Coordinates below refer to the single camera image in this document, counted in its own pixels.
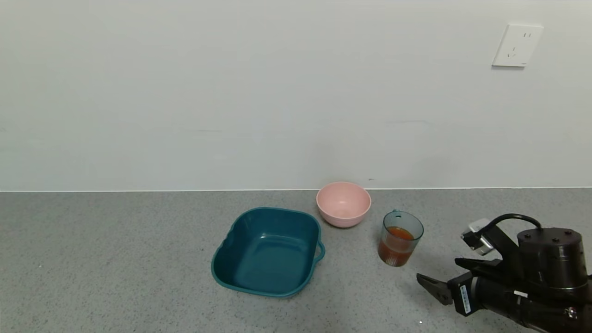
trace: black cable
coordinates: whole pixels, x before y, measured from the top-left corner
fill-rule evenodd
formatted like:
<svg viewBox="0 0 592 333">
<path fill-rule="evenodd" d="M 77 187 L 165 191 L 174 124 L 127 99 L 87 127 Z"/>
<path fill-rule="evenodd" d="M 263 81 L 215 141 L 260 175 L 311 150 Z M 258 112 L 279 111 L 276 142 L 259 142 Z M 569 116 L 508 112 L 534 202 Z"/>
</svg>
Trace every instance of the black cable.
<svg viewBox="0 0 592 333">
<path fill-rule="evenodd" d="M 532 223 L 533 225 L 535 225 L 536 228 L 539 229 L 539 230 L 543 228 L 543 227 L 540 226 L 540 222 L 539 221 L 537 221 L 536 219 L 534 219 L 534 218 L 532 218 L 530 216 L 526 216 L 526 215 L 522 215 L 522 214 L 509 213 L 509 214 L 499 215 L 495 219 L 491 220 L 491 222 L 488 225 L 484 226 L 481 230 L 479 230 L 477 232 L 477 234 L 482 235 L 483 233 L 487 232 L 489 229 L 495 227 L 496 224 L 500 223 L 501 221 L 510 220 L 510 219 L 527 221 L 527 222 Z"/>
</svg>

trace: electrical outlet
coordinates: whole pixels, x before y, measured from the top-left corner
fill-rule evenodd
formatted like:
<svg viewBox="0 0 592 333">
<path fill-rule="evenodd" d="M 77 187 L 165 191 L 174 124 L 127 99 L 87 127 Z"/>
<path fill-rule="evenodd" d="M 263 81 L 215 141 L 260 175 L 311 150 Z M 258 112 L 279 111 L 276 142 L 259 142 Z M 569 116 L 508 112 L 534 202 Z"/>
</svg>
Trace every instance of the electrical outlet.
<svg viewBox="0 0 592 333">
<path fill-rule="evenodd" d="M 542 34 L 543 27 L 509 24 L 492 65 L 525 67 Z"/>
</svg>

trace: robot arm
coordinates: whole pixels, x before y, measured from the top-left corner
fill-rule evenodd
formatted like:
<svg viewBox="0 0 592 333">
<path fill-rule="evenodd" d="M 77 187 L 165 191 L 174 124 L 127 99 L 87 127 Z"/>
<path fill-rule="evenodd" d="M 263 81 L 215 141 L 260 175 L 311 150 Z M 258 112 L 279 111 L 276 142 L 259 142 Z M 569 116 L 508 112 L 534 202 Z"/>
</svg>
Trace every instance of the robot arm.
<svg viewBox="0 0 592 333">
<path fill-rule="evenodd" d="M 513 218 L 536 226 L 518 234 L 518 245 L 496 226 Z M 464 316 L 488 309 L 544 333 L 592 332 L 592 276 L 579 233 L 505 214 L 469 225 L 462 238 L 481 255 L 496 249 L 503 260 L 457 258 L 469 271 L 446 283 L 418 274 L 417 281 L 440 303 L 454 304 Z"/>
</svg>

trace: white wall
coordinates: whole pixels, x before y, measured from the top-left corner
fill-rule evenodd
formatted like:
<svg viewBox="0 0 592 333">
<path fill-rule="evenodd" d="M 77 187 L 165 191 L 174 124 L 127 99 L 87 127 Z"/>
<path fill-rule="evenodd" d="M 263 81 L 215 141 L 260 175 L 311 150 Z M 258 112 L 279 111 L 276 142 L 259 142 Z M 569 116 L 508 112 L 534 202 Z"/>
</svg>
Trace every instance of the white wall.
<svg viewBox="0 0 592 333">
<path fill-rule="evenodd" d="M 0 0 L 0 190 L 592 186 L 591 59 L 589 1 Z"/>
</svg>

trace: pink bowl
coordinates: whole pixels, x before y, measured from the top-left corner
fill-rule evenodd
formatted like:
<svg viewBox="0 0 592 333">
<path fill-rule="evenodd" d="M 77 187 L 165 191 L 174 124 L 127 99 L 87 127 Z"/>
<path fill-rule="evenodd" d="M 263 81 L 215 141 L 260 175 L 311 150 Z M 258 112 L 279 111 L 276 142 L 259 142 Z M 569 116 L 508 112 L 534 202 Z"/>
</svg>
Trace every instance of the pink bowl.
<svg viewBox="0 0 592 333">
<path fill-rule="evenodd" d="M 370 194 L 352 182 L 332 182 L 317 193 L 317 206 L 321 216 L 340 228 L 360 223 L 371 203 Z"/>
</svg>

